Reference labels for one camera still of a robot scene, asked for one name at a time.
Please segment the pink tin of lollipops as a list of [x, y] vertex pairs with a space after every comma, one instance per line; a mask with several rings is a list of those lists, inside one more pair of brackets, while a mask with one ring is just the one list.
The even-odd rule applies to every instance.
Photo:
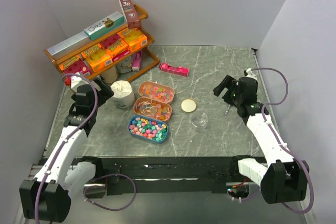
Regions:
[[133, 110], [136, 114], [162, 122], [168, 122], [172, 115], [172, 107], [169, 104], [146, 97], [138, 98], [133, 106]]

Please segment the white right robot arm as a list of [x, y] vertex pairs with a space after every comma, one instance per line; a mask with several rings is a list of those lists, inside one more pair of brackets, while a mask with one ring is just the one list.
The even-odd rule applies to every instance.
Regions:
[[309, 170], [308, 164], [289, 153], [269, 112], [257, 101], [257, 91], [258, 81], [253, 74], [238, 80], [227, 75], [213, 90], [215, 96], [221, 96], [224, 102], [237, 109], [238, 116], [252, 132], [266, 160], [263, 164], [250, 155], [234, 156], [230, 177], [238, 182], [249, 178], [260, 187], [268, 204], [302, 201], [307, 192], [305, 173]]

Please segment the clear plastic jar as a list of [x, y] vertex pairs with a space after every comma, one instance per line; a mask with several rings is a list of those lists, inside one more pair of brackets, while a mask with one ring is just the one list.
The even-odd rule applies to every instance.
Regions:
[[191, 117], [191, 124], [195, 130], [206, 129], [208, 125], [208, 116], [205, 112], [195, 112]]

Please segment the blue tin of star candies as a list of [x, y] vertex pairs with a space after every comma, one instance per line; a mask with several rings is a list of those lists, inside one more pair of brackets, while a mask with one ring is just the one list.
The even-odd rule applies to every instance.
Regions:
[[130, 119], [128, 131], [138, 139], [154, 144], [162, 144], [168, 137], [169, 127], [162, 121], [135, 115]]

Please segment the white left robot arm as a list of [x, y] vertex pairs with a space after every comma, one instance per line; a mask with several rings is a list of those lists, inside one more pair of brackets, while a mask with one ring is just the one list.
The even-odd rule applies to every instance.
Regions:
[[40, 171], [33, 179], [24, 180], [19, 188], [24, 217], [37, 222], [63, 222], [72, 198], [83, 190], [86, 182], [98, 183], [104, 176], [102, 160], [98, 157], [84, 156], [74, 168], [71, 165], [96, 123], [98, 108], [114, 93], [99, 78], [90, 81], [78, 74], [70, 77], [74, 103], [61, 136]]

